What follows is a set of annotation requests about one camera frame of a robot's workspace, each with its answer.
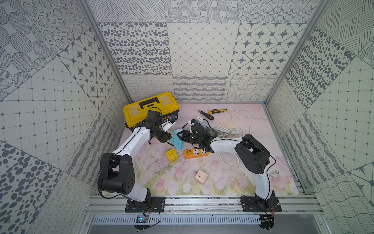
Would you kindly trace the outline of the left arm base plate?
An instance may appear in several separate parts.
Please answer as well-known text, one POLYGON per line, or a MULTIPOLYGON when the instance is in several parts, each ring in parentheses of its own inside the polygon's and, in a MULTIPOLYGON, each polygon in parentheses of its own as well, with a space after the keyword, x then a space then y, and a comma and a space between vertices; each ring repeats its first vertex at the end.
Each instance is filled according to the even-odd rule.
POLYGON ((147 213, 147 212, 164 212, 165 197, 150 197, 144 202, 128 200, 125 208, 126 213, 147 213))

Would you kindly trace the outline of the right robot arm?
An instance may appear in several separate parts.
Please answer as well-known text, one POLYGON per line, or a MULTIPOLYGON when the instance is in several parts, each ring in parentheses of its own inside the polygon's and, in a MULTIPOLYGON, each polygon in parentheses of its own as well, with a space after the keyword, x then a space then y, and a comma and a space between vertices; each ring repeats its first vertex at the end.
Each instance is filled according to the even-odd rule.
POLYGON ((256 198, 272 200, 274 190, 271 186, 267 168, 270 152, 251 134, 239 138, 218 137, 215 129, 195 124, 190 130, 178 130, 176 135, 183 141, 209 153, 231 153, 239 157, 247 170, 254 174, 256 198))

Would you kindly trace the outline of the yellow cube adapter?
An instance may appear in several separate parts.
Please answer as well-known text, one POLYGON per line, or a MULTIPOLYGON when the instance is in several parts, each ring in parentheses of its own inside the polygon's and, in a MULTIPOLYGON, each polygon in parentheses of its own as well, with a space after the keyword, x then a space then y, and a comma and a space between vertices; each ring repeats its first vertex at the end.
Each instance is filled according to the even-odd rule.
POLYGON ((179 160, 178 154, 174 149, 167 151, 166 156, 170 164, 173 164, 179 160))

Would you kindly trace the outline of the dark green cube adapter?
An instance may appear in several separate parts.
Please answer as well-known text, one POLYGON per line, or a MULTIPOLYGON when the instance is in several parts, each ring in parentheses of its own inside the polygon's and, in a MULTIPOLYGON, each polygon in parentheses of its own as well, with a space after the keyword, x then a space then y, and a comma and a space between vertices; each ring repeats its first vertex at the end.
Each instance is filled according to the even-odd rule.
POLYGON ((209 129, 207 134, 211 138, 216 138, 218 136, 218 132, 215 129, 209 129))

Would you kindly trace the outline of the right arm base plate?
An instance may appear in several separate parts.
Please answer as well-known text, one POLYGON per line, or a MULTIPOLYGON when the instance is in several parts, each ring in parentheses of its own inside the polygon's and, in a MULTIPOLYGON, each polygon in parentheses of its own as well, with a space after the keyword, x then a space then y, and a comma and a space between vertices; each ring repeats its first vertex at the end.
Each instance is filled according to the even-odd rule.
POLYGON ((278 197, 271 196, 268 200, 263 200, 257 195, 254 197, 248 196, 241 196, 240 203, 242 205, 242 209, 244 212, 263 212, 263 213, 271 213, 271 212, 282 212, 282 208, 279 202, 278 197))

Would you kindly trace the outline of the cream deer cube adapter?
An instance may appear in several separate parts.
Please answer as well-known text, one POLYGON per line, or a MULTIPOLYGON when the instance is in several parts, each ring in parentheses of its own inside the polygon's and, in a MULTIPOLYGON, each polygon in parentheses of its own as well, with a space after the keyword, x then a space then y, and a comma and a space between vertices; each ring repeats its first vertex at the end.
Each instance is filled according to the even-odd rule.
POLYGON ((195 180, 200 183, 200 184, 204 184, 207 179, 208 179, 208 174, 202 170, 199 170, 196 174, 195 174, 195 180))

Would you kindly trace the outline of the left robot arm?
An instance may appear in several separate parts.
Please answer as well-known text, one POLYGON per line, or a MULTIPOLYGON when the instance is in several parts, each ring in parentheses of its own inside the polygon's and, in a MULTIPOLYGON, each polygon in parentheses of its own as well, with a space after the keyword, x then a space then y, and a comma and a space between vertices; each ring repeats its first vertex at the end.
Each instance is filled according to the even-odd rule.
POLYGON ((152 108, 118 149, 102 155, 97 180, 99 194, 115 193, 131 201, 150 205, 151 192, 136 182, 133 160, 152 138, 156 137, 161 143, 170 140, 172 136, 168 130, 175 125, 175 121, 176 118, 164 118, 161 110, 152 108))

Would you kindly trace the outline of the orange power strip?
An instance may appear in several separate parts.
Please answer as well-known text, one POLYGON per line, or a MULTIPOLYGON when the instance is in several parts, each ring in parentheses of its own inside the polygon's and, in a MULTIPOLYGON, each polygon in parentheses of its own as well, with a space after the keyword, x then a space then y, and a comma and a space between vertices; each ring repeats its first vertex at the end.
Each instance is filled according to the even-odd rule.
POLYGON ((184 158, 186 160, 207 157, 209 152, 206 152, 202 149, 188 149, 184 151, 184 158))

